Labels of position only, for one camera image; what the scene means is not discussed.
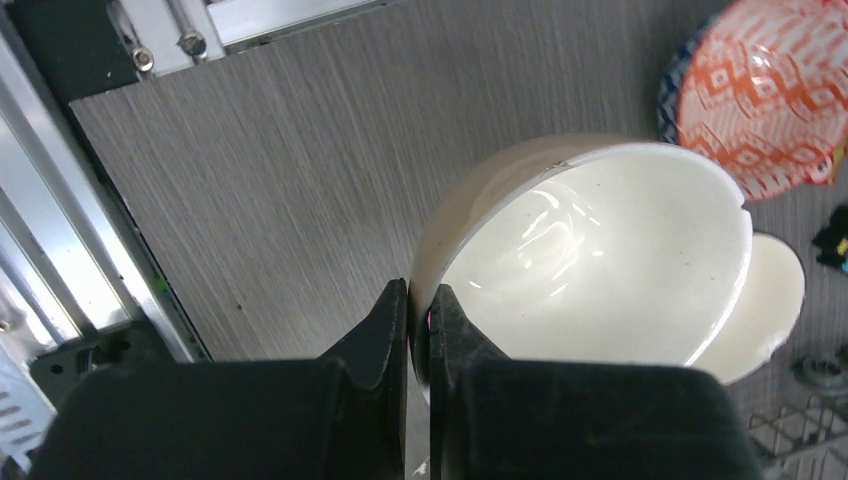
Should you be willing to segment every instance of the bowl rim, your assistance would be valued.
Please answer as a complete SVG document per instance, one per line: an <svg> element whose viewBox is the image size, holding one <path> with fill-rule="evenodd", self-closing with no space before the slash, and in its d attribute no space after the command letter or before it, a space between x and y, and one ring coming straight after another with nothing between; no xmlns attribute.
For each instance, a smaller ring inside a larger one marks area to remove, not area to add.
<svg viewBox="0 0 848 480"><path fill-rule="evenodd" d="M457 254L480 228L512 200L539 183L572 168L619 152L667 152L713 173L738 206L746 232L740 268L719 321L693 353L693 363L721 331L745 283L751 258L753 228L743 208L744 195L736 181L717 163L677 145L618 135L566 134L541 137L507 148L480 163L455 184L430 216L418 242L409 282L408 335L412 364L419 384L429 394L429 326L427 315L441 279Z"/></svg>

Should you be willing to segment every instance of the orange patterned bowl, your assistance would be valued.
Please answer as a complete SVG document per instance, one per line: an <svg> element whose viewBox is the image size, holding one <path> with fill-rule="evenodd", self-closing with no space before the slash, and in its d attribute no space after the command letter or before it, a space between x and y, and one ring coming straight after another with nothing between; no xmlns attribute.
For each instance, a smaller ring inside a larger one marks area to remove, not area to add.
<svg viewBox="0 0 848 480"><path fill-rule="evenodd" d="M848 133L848 0L739 0L693 57L678 123L749 200L811 180Z"/></svg>

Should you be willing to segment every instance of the black object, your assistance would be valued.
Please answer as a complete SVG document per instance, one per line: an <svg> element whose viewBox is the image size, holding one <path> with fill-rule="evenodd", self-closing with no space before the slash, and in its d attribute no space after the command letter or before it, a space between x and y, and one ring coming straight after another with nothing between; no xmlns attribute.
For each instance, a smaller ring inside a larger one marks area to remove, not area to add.
<svg viewBox="0 0 848 480"><path fill-rule="evenodd" d="M402 478L406 305L389 282L315 360L95 372L30 478ZM431 311L431 478L761 478L706 374L513 361L449 287Z"/></svg>
<svg viewBox="0 0 848 480"><path fill-rule="evenodd" d="M107 12L110 0L15 0L6 10L38 71L67 106L138 82Z"/></svg>
<svg viewBox="0 0 848 480"><path fill-rule="evenodd" d="M36 358L29 373L53 405L88 374L118 365L173 363L174 358L148 320L134 320L67 342Z"/></svg>
<svg viewBox="0 0 848 480"><path fill-rule="evenodd" d="M841 205L830 216L830 223L813 239L821 249L816 260L822 265L848 274L848 205Z"/></svg>
<svg viewBox="0 0 848 480"><path fill-rule="evenodd" d="M406 284L315 360L112 367L61 407L31 480L403 477Z"/></svg>

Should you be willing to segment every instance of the aluminum frame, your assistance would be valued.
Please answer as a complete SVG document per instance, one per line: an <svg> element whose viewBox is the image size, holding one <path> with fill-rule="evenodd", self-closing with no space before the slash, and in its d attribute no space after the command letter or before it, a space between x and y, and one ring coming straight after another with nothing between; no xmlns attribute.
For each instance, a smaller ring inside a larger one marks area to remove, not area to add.
<svg viewBox="0 0 848 480"><path fill-rule="evenodd" d="M34 357L138 318L177 361L204 352L2 9L0 65L0 458L27 469L54 413Z"/></svg>

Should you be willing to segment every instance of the dish rack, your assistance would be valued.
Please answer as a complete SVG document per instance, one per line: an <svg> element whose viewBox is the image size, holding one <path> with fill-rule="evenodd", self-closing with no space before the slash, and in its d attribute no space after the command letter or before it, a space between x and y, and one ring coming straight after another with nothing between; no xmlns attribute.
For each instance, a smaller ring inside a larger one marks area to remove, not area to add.
<svg viewBox="0 0 848 480"><path fill-rule="evenodd" d="M766 480L848 479L848 359L808 358L793 368L811 395L776 417L753 415L748 434Z"/></svg>

